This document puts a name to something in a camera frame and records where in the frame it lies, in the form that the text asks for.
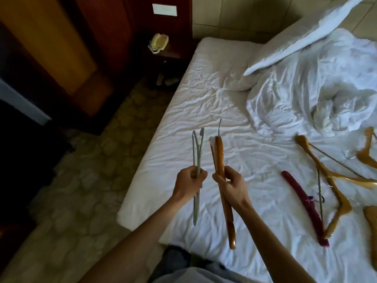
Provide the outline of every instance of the person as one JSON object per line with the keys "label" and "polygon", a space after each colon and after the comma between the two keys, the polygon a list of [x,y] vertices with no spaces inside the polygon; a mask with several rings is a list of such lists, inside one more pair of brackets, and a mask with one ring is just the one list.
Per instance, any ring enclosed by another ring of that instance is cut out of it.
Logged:
{"label": "person", "polygon": [[[167,202],[97,262],[79,283],[134,282],[170,221],[200,190],[207,175],[201,169],[196,178],[196,166],[181,170]],[[218,174],[213,174],[213,179],[246,224],[272,281],[315,283],[253,209],[242,175],[225,166],[225,176],[230,181],[225,181]],[[190,260],[191,255],[182,248],[168,246],[148,282],[240,282],[220,263],[204,260],[198,267],[190,267]]]}

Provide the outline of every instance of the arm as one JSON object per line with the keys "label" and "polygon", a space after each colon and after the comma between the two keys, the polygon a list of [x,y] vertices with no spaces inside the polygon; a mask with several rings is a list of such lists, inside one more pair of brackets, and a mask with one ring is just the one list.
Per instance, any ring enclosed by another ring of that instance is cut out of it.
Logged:
{"label": "arm", "polygon": [[171,198],[97,262],[79,283],[133,282],[175,214],[202,187],[207,172],[201,170],[197,178],[195,175],[196,166],[181,170]]}
{"label": "arm", "polygon": [[225,166],[225,175],[230,182],[217,174],[213,179],[245,222],[274,283],[316,283],[254,210],[242,175],[229,166]]}

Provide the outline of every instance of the hand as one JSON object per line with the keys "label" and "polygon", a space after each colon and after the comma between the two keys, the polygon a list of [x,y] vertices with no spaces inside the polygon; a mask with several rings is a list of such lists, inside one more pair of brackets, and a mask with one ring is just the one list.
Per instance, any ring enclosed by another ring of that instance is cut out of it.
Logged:
{"label": "hand", "polygon": [[191,200],[202,187],[203,181],[207,178],[208,173],[200,169],[200,174],[196,177],[196,166],[187,167],[181,170],[177,175],[172,198],[182,205]]}
{"label": "hand", "polygon": [[219,189],[229,204],[240,213],[241,208],[251,206],[245,180],[240,173],[229,166],[225,166],[224,170],[225,177],[230,179],[230,182],[225,181],[218,174],[213,174],[212,177],[219,184]]}

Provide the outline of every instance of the person's left arm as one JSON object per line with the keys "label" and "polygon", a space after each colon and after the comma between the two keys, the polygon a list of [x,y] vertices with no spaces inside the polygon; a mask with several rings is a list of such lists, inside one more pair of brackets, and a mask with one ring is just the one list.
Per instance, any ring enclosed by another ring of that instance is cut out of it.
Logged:
{"label": "person's left arm", "polygon": [[133,282],[168,224],[199,191],[208,174],[201,170],[197,178],[195,175],[196,166],[181,170],[170,199],[97,262],[79,283]]}

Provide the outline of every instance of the blue jeans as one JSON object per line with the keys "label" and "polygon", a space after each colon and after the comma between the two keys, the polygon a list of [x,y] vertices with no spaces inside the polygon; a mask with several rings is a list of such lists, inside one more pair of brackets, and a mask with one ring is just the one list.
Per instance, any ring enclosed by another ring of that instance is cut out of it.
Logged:
{"label": "blue jeans", "polygon": [[[188,253],[186,250],[178,246],[169,245],[165,249],[161,261],[158,263],[156,268],[153,270],[151,276],[149,277],[148,283],[152,283],[159,277],[174,273],[177,270],[189,268],[190,262],[191,262],[190,253]],[[224,267],[224,265],[218,262],[203,260],[202,262],[200,262],[200,264],[197,267],[205,269],[224,279],[228,279],[236,283],[241,283],[241,281],[236,279],[230,273],[230,271]]]}

